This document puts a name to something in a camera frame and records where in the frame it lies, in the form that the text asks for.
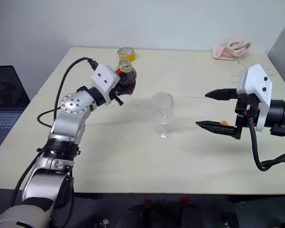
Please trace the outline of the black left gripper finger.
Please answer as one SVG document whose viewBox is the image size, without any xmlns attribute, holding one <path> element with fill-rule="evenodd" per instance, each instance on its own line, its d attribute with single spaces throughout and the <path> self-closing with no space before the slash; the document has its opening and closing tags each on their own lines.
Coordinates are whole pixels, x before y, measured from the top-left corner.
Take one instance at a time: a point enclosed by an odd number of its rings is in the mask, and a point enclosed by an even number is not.
<svg viewBox="0 0 285 228">
<path fill-rule="evenodd" d="M 117 95 L 132 95 L 134 92 L 134 83 L 119 85 L 117 88 Z"/>
</svg>

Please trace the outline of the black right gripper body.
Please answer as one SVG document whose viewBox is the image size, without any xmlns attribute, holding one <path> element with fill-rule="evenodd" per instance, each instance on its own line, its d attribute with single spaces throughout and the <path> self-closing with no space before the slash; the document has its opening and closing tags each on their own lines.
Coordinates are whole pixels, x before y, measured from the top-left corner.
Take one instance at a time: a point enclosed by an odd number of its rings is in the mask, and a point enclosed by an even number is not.
<svg viewBox="0 0 285 228">
<path fill-rule="evenodd" d="M 249 119 L 253 118 L 253 124 L 256 126 L 259 116 L 259 103 L 260 100 L 255 94 L 239 95 L 235 108 L 236 127 L 249 127 Z"/>
</svg>

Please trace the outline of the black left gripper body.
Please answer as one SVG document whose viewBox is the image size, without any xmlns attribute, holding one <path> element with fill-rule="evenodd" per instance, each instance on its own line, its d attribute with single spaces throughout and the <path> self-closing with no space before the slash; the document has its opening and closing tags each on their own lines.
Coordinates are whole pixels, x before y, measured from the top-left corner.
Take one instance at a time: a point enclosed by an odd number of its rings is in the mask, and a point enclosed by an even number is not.
<svg viewBox="0 0 285 228">
<path fill-rule="evenodd" d="M 113 88 L 109 92 L 110 100 L 115 100 L 120 106 L 124 104 L 124 102 L 119 98 L 119 96 L 123 95 L 123 89 L 120 86 Z"/>
</svg>

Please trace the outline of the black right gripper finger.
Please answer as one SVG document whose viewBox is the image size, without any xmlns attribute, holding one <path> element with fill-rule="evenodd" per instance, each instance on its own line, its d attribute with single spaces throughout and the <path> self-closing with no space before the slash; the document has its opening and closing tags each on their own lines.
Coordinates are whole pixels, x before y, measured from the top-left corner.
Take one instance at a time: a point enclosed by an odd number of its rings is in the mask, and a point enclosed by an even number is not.
<svg viewBox="0 0 285 228">
<path fill-rule="evenodd" d="M 237 140 L 241 138 L 242 127 L 222 125 L 220 122 L 214 121 L 197 121 L 196 125 L 211 133 L 231 136 Z"/>
<path fill-rule="evenodd" d="M 215 100 L 228 101 L 230 99 L 237 99 L 238 94 L 235 88 L 225 88 L 225 89 L 216 89 L 210 91 L 207 94 L 205 94 L 205 97 Z"/>
</svg>

